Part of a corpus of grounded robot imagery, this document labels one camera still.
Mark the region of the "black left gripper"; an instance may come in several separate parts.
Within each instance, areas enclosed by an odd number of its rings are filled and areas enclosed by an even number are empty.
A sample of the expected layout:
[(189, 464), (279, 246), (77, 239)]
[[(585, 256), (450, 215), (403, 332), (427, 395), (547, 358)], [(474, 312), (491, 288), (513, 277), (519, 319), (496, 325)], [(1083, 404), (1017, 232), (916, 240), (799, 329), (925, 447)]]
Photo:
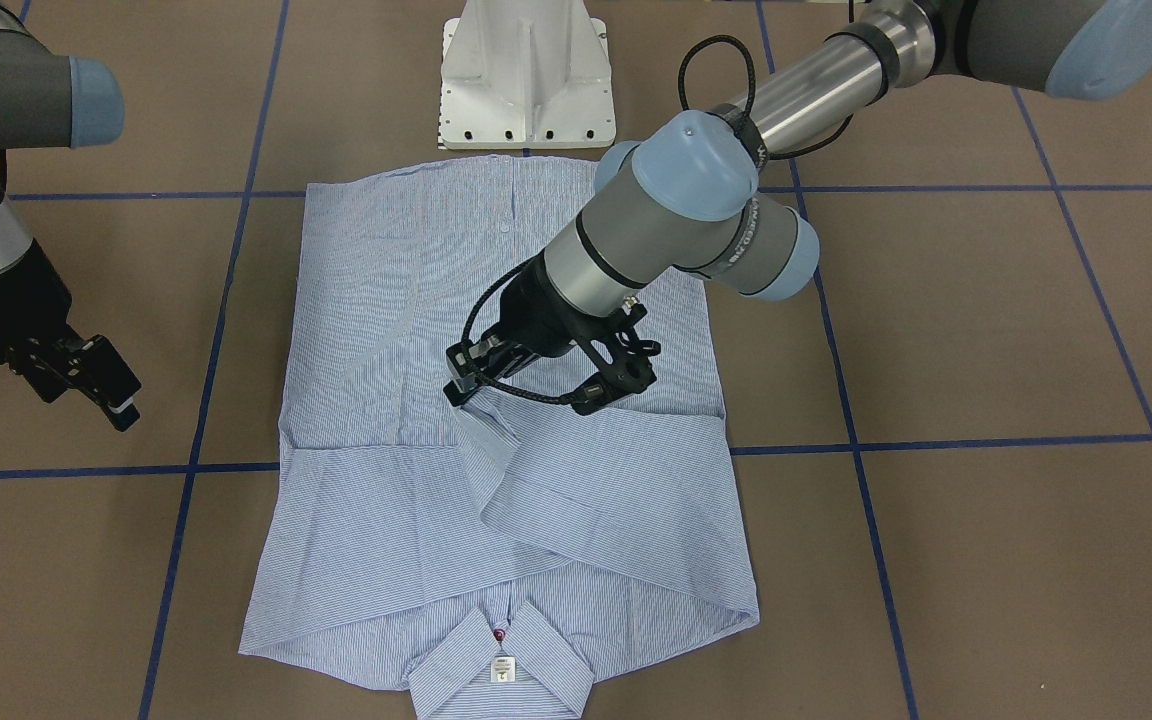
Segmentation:
[(575, 314), (550, 282), (544, 256), (536, 255), (500, 291), (498, 320), (485, 336), (458, 341), (445, 351), (450, 381), (444, 396), (452, 407), (467, 406), (485, 386), (484, 377), (499, 381), (540, 357), (562, 357), (579, 348), (568, 331)]

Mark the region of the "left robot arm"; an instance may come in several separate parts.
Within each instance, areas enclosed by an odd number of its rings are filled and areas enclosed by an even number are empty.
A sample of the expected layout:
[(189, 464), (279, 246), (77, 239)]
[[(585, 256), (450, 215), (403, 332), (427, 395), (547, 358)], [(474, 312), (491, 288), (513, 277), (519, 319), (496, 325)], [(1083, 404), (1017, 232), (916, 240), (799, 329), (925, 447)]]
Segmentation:
[(858, 111), (932, 76), (1101, 101), (1152, 69), (1152, 1), (873, 1), (791, 67), (710, 109), (681, 101), (646, 141), (596, 165), (594, 194), (499, 278), (448, 347), (450, 406), (493, 388), (589, 415), (655, 381), (639, 293), (667, 272), (778, 302), (814, 275), (819, 240), (763, 200), (759, 174), (844, 132)]

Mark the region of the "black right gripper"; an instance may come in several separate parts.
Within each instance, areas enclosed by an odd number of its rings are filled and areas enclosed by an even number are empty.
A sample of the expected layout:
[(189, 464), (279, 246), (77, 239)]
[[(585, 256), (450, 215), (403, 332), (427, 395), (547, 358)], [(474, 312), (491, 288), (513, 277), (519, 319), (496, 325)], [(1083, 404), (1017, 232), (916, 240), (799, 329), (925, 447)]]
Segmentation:
[(26, 379), (46, 404), (81, 393), (119, 432), (141, 420), (141, 379), (109, 338), (77, 336), (68, 324), (71, 295), (40, 242), (0, 273), (0, 365)]

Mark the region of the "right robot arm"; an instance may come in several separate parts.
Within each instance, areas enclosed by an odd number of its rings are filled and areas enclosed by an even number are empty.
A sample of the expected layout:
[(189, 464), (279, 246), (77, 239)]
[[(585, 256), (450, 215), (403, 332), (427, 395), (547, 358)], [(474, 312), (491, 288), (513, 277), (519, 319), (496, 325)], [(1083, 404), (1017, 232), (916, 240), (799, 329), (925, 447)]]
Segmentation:
[(108, 65), (54, 53), (0, 3), (0, 366), (46, 404), (81, 393), (120, 432), (141, 419), (141, 379), (109, 338), (70, 327), (70, 291), (10, 204), (6, 156), (109, 145), (124, 123), (122, 88)]

